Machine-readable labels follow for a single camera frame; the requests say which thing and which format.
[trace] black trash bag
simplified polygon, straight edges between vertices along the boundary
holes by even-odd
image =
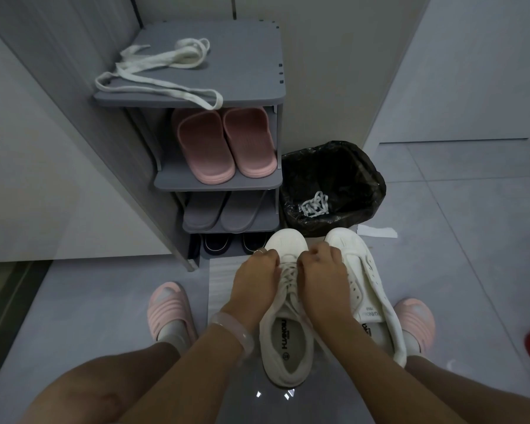
[[[318,191],[328,195],[329,214],[307,217],[298,205]],[[385,180],[369,156],[350,142],[330,141],[283,155],[280,204],[288,227],[305,237],[371,219],[386,193]]]

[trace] green striped mat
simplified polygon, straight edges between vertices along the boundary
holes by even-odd
[[[51,261],[0,263],[0,368]]]

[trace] pink slide sandal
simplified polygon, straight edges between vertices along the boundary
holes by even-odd
[[[236,165],[217,111],[176,108],[170,122],[186,163],[201,183],[220,184],[233,177]]]
[[[224,129],[241,174],[261,178],[277,169],[269,118],[263,107],[226,110]]]
[[[395,305],[395,313],[403,330],[416,338],[424,354],[436,337],[436,322],[430,308],[421,300],[403,299]]]
[[[174,293],[155,303],[164,288],[170,288]],[[157,341],[161,328],[173,320],[183,320],[185,322],[191,343],[195,343],[198,336],[194,327],[189,300],[184,290],[177,283],[169,282],[157,287],[157,290],[153,292],[151,299],[149,299],[148,324],[151,336],[155,341]]]

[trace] person's left hand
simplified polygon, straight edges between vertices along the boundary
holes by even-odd
[[[257,327],[273,303],[281,276],[277,251],[260,250],[237,270],[230,300],[221,310],[238,320],[248,332]]]

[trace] bangle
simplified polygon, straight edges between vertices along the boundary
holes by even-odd
[[[236,337],[236,339],[241,343],[241,346],[244,348],[244,357],[247,358],[253,351],[255,342],[253,341],[253,336],[246,330],[243,325],[233,318],[231,315],[226,313],[216,313],[210,318],[210,324],[217,324],[222,326],[228,332]]]

